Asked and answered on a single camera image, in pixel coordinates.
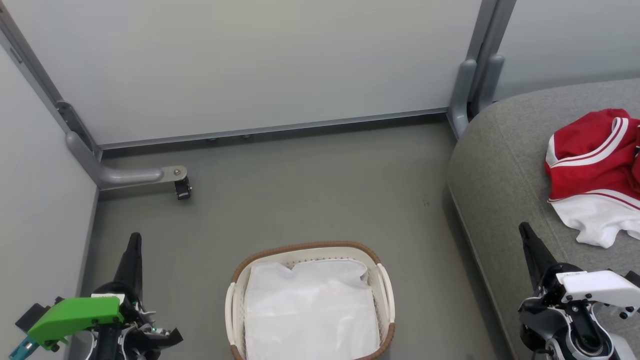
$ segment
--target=red jersey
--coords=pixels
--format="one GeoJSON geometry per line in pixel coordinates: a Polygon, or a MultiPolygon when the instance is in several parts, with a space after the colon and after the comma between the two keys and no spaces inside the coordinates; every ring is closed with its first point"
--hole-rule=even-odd
{"type": "Polygon", "coordinates": [[[549,203],[577,240],[610,247],[620,230],[640,239],[640,120],[622,109],[588,113],[556,131],[545,168],[549,203]]]}

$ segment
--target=floor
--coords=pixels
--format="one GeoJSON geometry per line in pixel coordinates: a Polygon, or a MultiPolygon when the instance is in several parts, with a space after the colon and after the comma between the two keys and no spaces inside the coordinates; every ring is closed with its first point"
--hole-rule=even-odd
{"type": "MultiPolygon", "coordinates": [[[[446,190],[454,145],[438,118],[105,160],[185,165],[193,196],[177,201],[172,188],[106,194],[83,293],[111,280],[129,235],[140,232],[145,305],[185,339],[162,359],[231,360],[225,292],[244,258],[294,243],[358,241],[379,255],[394,285],[396,336],[383,359],[507,359],[446,190]]],[[[75,343],[71,359],[84,359],[75,343]]]]}

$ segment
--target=gray fabric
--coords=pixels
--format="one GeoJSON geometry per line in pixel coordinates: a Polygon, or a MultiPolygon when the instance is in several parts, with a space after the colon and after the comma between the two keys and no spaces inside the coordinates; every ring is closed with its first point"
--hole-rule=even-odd
{"type": "MultiPolygon", "coordinates": [[[[452,155],[447,180],[489,292],[517,359],[531,352],[520,341],[517,309],[531,296],[518,224],[528,221],[558,261],[585,270],[640,273],[640,241],[620,232],[609,249],[578,243],[546,200],[544,171],[554,131],[587,112],[623,108],[640,117],[640,79],[542,90],[496,102],[469,125],[452,155]]],[[[640,354],[640,316],[598,320],[640,354]]]]}

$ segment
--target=white basket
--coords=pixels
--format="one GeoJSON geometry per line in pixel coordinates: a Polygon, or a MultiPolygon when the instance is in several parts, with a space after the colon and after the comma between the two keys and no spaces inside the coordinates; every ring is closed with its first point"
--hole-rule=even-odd
{"type": "Polygon", "coordinates": [[[385,267],[377,255],[366,246],[333,241],[326,243],[307,243],[268,250],[245,259],[236,269],[225,301],[225,323],[227,338],[235,360],[246,360],[244,342],[244,293],[249,282],[251,268],[257,263],[281,263],[292,268],[297,263],[322,259],[354,259],[363,262],[369,269],[368,283],[373,292],[373,300],[378,317],[380,348],[373,354],[355,360],[374,360],[379,358],[391,345],[396,330],[396,305],[391,281],[385,267]]]}

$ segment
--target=teal component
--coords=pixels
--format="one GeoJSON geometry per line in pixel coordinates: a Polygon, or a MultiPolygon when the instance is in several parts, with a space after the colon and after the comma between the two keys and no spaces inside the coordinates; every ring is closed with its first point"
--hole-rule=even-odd
{"type": "Polygon", "coordinates": [[[11,352],[9,360],[25,360],[31,356],[38,347],[40,347],[38,343],[30,336],[27,336],[22,340],[22,343],[11,352]]]}

